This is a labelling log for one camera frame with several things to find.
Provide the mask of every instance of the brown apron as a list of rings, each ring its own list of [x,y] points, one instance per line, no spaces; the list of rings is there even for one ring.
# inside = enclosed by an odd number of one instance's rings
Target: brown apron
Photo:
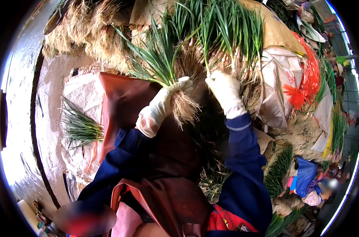
[[[105,72],[99,78],[106,92],[103,160],[114,149],[119,129],[135,127],[140,110],[160,86]],[[139,172],[141,180],[122,179],[113,190],[111,208],[117,210],[120,192],[128,185],[144,210],[169,236],[204,236],[211,206],[198,187],[201,166],[191,138],[169,116],[153,141],[149,158]]]

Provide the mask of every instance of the white glove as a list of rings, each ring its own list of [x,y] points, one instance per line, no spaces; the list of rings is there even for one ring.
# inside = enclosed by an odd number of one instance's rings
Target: white glove
[[[247,113],[239,97],[240,83],[231,75],[215,71],[206,78],[205,82],[219,101],[227,119],[234,119]]]
[[[172,112],[170,101],[175,99],[175,92],[189,92],[192,84],[193,81],[190,81],[189,77],[181,77],[170,87],[162,88],[149,105],[140,111],[135,128],[149,138],[156,136],[161,124]]]

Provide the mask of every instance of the scallion root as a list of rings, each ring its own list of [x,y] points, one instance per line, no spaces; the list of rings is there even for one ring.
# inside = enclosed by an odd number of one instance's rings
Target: scallion root
[[[192,98],[185,95],[182,91],[179,92],[179,96],[174,99],[173,115],[178,126],[182,128],[182,124],[190,123],[195,124],[199,121],[198,111],[200,106]]]

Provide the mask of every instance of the pink cloth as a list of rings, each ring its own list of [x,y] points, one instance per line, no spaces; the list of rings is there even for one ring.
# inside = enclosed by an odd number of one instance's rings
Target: pink cloth
[[[302,201],[310,206],[318,206],[322,202],[322,199],[314,190],[310,192],[306,197],[302,198]]]
[[[294,177],[289,178],[287,187],[289,187],[289,188],[291,187],[291,183],[293,183],[293,180],[294,180]]]
[[[133,237],[137,227],[143,224],[140,215],[124,202],[119,203],[117,221],[112,228],[111,237]]]

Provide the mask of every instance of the pink sleeve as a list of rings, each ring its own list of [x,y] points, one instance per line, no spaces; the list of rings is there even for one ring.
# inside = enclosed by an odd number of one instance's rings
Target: pink sleeve
[[[322,202],[322,199],[318,193],[313,190],[306,197],[302,198],[302,201],[310,206],[317,206]]]

